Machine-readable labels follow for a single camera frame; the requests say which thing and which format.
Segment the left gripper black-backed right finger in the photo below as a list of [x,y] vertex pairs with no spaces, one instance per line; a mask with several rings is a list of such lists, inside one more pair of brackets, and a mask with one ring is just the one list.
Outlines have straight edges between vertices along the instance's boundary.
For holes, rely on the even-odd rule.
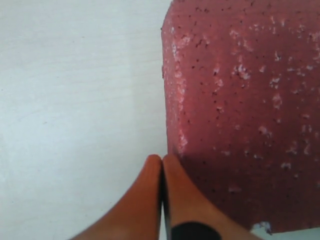
[[179,159],[163,160],[163,207],[168,240],[259,240],[213,205],[188,177]]

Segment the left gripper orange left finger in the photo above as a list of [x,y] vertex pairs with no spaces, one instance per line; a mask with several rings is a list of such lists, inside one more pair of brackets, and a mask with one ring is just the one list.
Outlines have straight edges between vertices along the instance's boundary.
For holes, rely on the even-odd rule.
[[152,154],[134,183],[97,222],[74,240],[157,240],[161,222],[162,159]]

